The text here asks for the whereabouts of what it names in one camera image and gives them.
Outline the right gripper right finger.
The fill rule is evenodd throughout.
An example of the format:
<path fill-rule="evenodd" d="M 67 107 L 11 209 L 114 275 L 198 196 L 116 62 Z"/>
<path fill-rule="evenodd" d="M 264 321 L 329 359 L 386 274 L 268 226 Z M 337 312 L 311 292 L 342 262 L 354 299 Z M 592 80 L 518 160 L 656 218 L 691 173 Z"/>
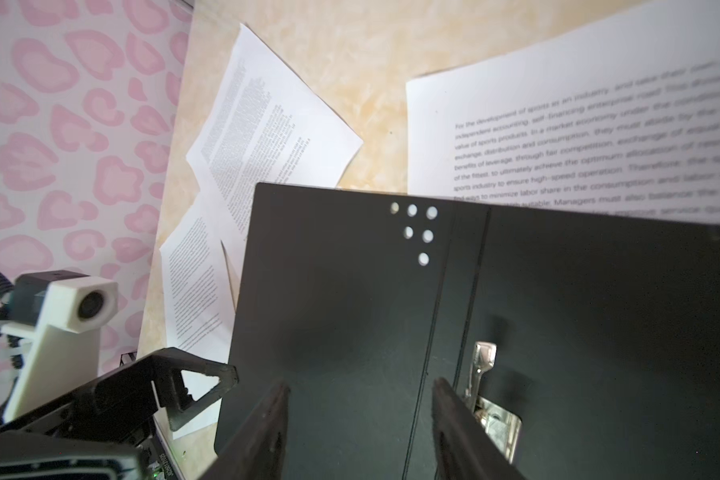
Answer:
<path fill-rule="evenodd" d="M 523 479 L 442 377 L 433 383 L 432 432 L 439 479 Z"/>

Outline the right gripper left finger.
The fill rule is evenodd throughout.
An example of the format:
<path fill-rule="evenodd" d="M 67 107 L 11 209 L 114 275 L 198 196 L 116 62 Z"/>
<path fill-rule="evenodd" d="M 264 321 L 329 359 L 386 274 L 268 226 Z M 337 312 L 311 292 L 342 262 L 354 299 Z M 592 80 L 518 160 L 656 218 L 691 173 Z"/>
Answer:
<path fill-rule="evenodd" d="M 201 479 L 281 479 L 289 394 L 290 388 L 284 381 L 276 382 Z"/>

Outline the printed paper sheet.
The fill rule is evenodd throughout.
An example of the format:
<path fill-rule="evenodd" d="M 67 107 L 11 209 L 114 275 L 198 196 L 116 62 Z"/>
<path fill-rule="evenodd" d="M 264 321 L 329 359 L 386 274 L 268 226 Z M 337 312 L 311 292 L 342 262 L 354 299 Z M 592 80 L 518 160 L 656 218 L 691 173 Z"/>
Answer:
<path fill-rule="evenodd" d="M 408 82 L 408 191 L 720 224 L 720 1 L 653 1 Z"/>

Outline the blue black file folder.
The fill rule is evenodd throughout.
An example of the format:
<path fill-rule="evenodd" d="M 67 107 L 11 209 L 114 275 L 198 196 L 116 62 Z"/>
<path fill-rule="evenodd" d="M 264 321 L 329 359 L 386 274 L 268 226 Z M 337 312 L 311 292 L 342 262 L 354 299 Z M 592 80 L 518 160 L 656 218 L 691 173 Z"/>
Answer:
<path fill-rule="evenodd" d="M 438 378 L 529 479 L 720 479 L 720 226 L 261 183 L 229 361 L 287 479 L 434 478 Z"/>

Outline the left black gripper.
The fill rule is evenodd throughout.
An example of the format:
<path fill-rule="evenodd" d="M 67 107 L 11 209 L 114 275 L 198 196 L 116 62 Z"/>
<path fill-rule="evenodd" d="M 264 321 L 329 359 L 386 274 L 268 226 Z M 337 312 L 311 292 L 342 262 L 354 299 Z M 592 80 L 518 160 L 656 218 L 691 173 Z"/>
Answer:
<path fill-rule="evenodd" d="M 0 427 L 0 479 L 172 479 L 154 414 L 176 432 L 238 383 L 232 365 L 155 351 Z"/>

